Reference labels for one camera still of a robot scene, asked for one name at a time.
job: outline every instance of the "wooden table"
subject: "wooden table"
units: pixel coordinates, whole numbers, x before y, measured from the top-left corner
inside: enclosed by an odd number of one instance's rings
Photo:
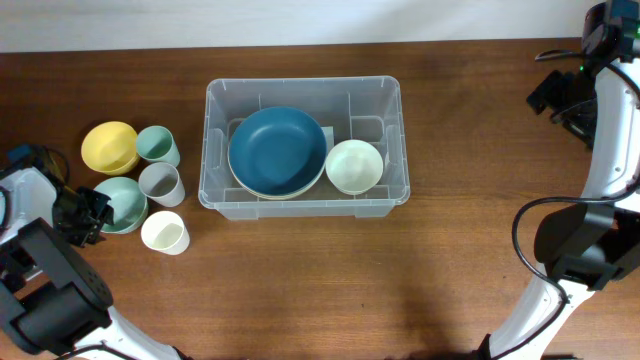
[[[183,255],[148,250],[139,232],[79,252],[116,307],[196,359],[400,359],[468,352],[510,314],[531,276],[511,221],[525,202],[579,195],[591,154],[525,98],[554,68],[536,53],[576,40],[0,55],[0,152],[61,150],[71,185],[106,176],[80,158],[94,125],[167,126],[182,153],[192,237]],[[387,218],[230,222],[197,199],[205,89],[216,78],[388,74],[402,87],[411,198]],[[144,162],[128,175],[137,178]],[[541,218],[524,220],[523,247]],[[640,275],[579,309],[548,353],[640,353]],[[0,336],[0,357],[27,359]],[[51,358],[42,355],[39,358]]]

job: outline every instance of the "light green bowl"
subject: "light green bowl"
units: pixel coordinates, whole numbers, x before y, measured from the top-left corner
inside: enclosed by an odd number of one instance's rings
[[[147,197],[140,191],[135,180],[115,177],[101,182],[95,191],[111,198],[113,225],[105,224],[102,232],[106,234],[128,234],[142,225],[149,213]]]

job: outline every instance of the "teal cup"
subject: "teal cup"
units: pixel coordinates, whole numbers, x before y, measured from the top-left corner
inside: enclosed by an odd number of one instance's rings
[[[139,228],[149,214],[147,197],[140,191],[135,180],[115,177],[101,182],[95,191],[111,198],[113,225],[105,224],[106,234],[128,234]]]
[[[138,134],[136,151],[148,162],[180,164],[180,153],[169,129],[164,126],[149,126]]]

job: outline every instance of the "gray plastic bin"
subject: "gray plastic bin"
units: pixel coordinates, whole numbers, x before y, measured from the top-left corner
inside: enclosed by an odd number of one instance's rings
[[[229,140],[252,113],[291,106],[322,127],[332,127],[334,142],[359,139],[384,159],[382,179],[361,195],[338,191],[326,174],[306,193],[269,201],[243,189],[227,159]],[[409,169],[402,121],[400,85],[390,76],[318,79],[218,79],[207,88],[198,198],[229,220],[261,217],[384,217],[409,199]]]

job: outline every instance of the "blue bowl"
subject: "blue bowl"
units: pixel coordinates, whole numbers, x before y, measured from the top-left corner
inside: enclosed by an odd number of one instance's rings
[[[326,157],[327,140],[320,125],[290,107],[252,114],[238,126],[229,145],[229,165],[240,185],[273,200],[311,187]]]

